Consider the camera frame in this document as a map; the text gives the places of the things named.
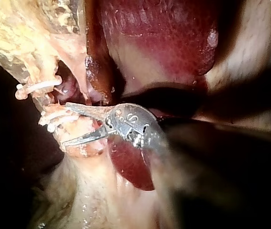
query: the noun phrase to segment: cadaver tissue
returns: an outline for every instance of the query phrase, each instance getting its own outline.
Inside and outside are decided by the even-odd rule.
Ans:
[[[235,89],[271,69],[271,1],[0,0],[0,66],[9,73],[1,75],[14,78],[9,96],[39,112],[38,120],[31,117],[35,109],[27,117],[15,111],[14,119],[57,142],[32,157],[32,167],[46,167],[47,160],[53,169],[33,175],[37,207],[30,229],[160,228],[160,200],[137,151],[113,150],[107,139],[62,146],[99,128],[96,120],[67,110],[66,102],[107,106],[174,88],[211,98],[193,119],[271,132],[271,105],[245,115],[261,89]],[[237,96],[217,96],[228,88]],[[166,97],[178,107],[190,103]],[[156,116],[174,115],[148,108]],[[35,141],[35,134],[25,136]],[[60,156],[51,157],[53,151]],[[124,158],[120,171],[113,153]]]

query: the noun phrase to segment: dark background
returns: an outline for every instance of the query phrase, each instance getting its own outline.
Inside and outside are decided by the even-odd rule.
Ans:
[[[31,98],[15,99],[16,85],[0,67],[0,225],[24,229],[30,219],[30,187],[63,154],[45,127]]]

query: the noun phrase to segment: forceps jaw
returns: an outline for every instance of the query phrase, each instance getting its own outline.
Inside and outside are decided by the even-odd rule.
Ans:
[[[90,142],[94,142],[97,140],[100,140],[102,138],[106,138],[111,134],[115,134],[116,130],[109,130],[108,128],[106,128],[105,126],[101,126],[99,129],[87,133],[83,136],[74,138],[72,140],[63,142],[62,145],[63,146],[76,146],[76,145],[81,145],[81,144],[87,144]]]
[[[106,138],[109,135],[117,133],[116,129],[111,125],[111,123],[109,123],[109,116],[114,108],[113,106],[101,107],[101,106],[86,106],[83,104],[75,103],[66,103],[65,107],[83,116],[91,117],[95,120],[102,121],[102,126],[94,130],[93,132],[63,142],[62,143],[63,146],[76,146],[86,144],[96,140],[100,140],[102,138]]]

